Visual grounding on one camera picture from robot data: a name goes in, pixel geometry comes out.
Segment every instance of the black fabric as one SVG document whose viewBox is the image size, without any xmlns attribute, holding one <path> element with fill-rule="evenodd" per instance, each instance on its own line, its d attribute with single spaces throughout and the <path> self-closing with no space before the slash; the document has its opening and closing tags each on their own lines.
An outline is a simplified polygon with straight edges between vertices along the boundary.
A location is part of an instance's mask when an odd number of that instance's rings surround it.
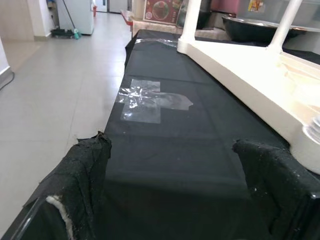
<svg viewBox="0 0 320 240">
<path fill-rule="evenodd" d="M 45 199 L 24 206 L 2 240 L 68 240 L 59 211 Z"/>
<path fill-rule="evenodd" d="M 166 39 L 171 41 L 177 41 L 180 38 L 180 34 L 174 33 L 167 33 L 161 31 L 151 31 L 151 30 L 140 30 L 128 43 L 125 47 L 126 50 L 126 60 L 125 66 L 127 66 L 131 52 L 135 46 L 137 39 Z M 195 37 L 196 40 L 199 41 L 206 41 L 206 42 L 215 42 L 215 43 L 225 43 L 225 44 L 237 44 L 237 45 L 248 45 L 248 46 L 257 46 L 257 47 L 266 47 L 268 44 L 263 42 L 236 42 L 236 41 L 229 41 L 229 40 L 216 40 L 216 39 L 209 39 L 204 37 Z M 283 49 L 284 52 L 297 56 L 299 58 L 305 59 L 315 64 L 320 65 L 320 55 L 311 52 L 311 51 L 301 51 L 301 50 L 292 50 L 292 49 Z"/>
<path fill-rule="evenodd" d="M 136 37 L 153 36 L 176 38 L 153 31 Z M 163 108 L 161 123 L 154 124 L 121 120 L 124 105 L 114 104 L 105 129 L 112 158 L 101 238 L 269 239 L 232 145 L 241 138 L 281 148 L 288 143 L 174 47 L 135 44 L 121 88 L 132 79 L 160 82 L 161 92 L 184 95 L 193 105 L 189 111 Z"/>
<path fill-rule="evenodd" d="M 100 204 L 110 151 L 111 142 L 103 133 L 80 141 L 41 181 L 26 205 L 58 196 L 72 220 L 75 239 L 95 239 L 94 214 Z"/>
<path fill-rule="evenodd" d="M 276 240 L 320 239 L 320 181 L 286 148 L 240 140 L 233 149 L 272 236 Z"/>
</svg>

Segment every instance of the clear tape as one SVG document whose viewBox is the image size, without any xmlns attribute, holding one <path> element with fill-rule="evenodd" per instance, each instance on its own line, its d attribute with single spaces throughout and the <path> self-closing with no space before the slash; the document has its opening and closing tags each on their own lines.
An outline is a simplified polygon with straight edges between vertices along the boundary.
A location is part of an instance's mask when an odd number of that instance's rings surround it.
<svg viewBox="0 0 320 240">
<path fill-rule="evenodd" d="M 124 104 L 121 120 L 161 123 L 161 108 L 188 111 L 193 103 L 181 94 L 160 92 L 159 81 L 133 79 L 130 88 L 120 88 L 117 103 Z"/>
<path fill-rule="evenodd" d="M 140 44 L 144 42 L 158 42 L 164 45 L 167 45 L 169 47 L 176 48 L 178 47 L 178 41 L 172 41 L 172 40 L 167 40 L 167 39 L 162 39 L 162 38 L 145 38 L 145 39 L 137 39 L 135 40 L 135 44 Z"/>
</svg>

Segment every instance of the red container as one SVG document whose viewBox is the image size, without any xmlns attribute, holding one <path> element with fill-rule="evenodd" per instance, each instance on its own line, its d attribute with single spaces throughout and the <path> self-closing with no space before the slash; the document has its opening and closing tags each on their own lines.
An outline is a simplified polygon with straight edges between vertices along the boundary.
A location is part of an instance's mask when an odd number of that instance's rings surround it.
<svg viewBox="0 0 320 240">
<path fill-rule="evenodd" d="M 93 6 L 93 16 L 95 17 L 97 15 L 97 6 Z"/>
<path fill-rule="evenodd" d="M 146 0 L 143 20 L 175 25 L 183 0 Z"/>
</svg>

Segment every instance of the doorway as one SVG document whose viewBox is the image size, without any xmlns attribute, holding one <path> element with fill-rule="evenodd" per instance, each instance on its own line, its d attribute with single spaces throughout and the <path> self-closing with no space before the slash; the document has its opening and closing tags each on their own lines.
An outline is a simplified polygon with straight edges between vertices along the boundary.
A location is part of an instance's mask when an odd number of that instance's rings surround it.
<svg viewBox="0 0 320 240">
<path fill-rule="evenodd" d="M 97 6 L 97 11 L 98 12 L 103 12 L 106 13 L 108 10 L 107 7 L 107 0 L 95 0 L 95 5 Z"/>
</svg>

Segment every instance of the white wall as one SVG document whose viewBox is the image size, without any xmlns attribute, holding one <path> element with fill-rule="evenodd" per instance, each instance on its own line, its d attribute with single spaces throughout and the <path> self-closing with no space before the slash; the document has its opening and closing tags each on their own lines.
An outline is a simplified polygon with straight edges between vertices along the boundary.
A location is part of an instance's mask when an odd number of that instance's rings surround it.
<svg viewBox="0 0 320 240">
<path fill-rule="evenodd" d="M 0 36 L 3 40 L 34 39 L 27 0 L 0 0 Z"/>
<path fill-rule="evenodd" d="M 290 39 L 285 45 L 287 49 L 310 51 L 320 55 L 320 33 L 307 32 Z"/>
<path fill-rule="evenodd" d="M 46 0 L 27 0 L 31 15 L 33 33 L 38 37 L 47 37 L 54 24 Z"/>
<path fill-rule="evenodd" d="M 2 46 L 1 38 L 0 38 L 0 74 L 9 67 L 9 64 L 7 62 L 6 54 L 4 47 Z"/>
</svg>

